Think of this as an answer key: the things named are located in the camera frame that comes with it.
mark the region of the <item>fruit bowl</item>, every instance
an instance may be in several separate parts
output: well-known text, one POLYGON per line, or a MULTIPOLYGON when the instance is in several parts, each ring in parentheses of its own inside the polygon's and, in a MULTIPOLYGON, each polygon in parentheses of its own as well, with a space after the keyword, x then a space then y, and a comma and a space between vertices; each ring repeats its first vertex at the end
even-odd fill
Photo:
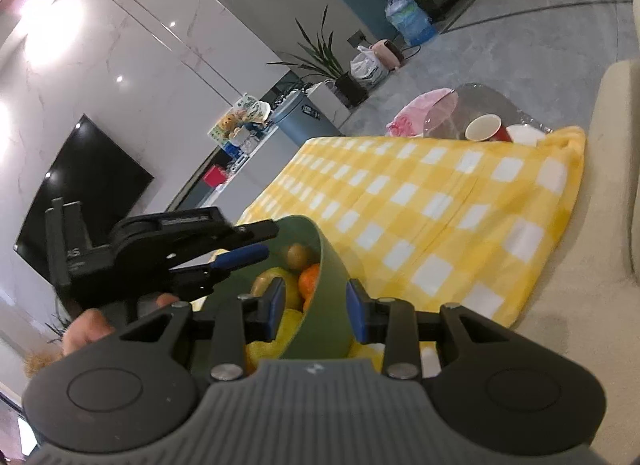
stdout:
POLYGON ((305 216, 288 216, 277 221, 276 238, 265 241, 270 255, 250 267, 234 271, 217 285, 202 308, 217 308, 241 293, 250 293, 258 275, 273 267, 287 268, 286 251, 293 243, 310 247, 319 256, 320 273, 316 292, 302 323, 281 359, 340 359, 351 347, 353 334, 346 308, 347 269, 318 226, 305 216))

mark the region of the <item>gray bin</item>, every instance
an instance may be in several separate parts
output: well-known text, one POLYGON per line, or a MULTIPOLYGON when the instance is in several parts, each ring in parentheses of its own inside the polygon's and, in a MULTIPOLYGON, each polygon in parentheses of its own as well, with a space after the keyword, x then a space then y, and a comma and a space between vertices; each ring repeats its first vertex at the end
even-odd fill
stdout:
POLYGON ((291 92, 270 118, 298 146, 310 138, 342 136, 335 125, 299 90, 291 92))

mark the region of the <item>television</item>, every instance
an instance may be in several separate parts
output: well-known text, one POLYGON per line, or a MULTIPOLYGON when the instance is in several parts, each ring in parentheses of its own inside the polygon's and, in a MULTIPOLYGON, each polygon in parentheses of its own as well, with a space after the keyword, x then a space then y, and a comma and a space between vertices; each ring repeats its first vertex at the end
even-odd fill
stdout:
POLYGON ((49 280, 44 213, 54 198, 82 202, 82 218, 94 246, 108 242, 113 225, 124 219, 153 177, 86 115, 65 140, 15 241, 14 250, 49 280))

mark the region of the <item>human hand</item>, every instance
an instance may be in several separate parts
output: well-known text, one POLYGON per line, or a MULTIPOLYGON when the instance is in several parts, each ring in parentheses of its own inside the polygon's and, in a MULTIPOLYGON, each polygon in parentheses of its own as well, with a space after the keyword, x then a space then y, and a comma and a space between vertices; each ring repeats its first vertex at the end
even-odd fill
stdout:
MULTIPOLYGON (((175 295, 163 293, 156 299, 156 305, 163 308, 179 301, 175 295)), ((114 332, 102 312, 96 308, 88 309, 74 320, 62 336, 62 353, 67 356, 74 351, 84 348, 92 342, 98 341, 114 332)))

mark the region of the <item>blue water bottle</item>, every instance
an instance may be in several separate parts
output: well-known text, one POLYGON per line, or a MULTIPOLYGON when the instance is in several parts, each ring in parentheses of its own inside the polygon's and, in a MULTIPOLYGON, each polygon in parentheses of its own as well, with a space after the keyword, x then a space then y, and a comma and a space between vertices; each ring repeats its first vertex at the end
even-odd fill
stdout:
POLYGON ((414 0, 386 0, 385 15, 409 46, 424 44, 437 34, 429 16, 414 0))

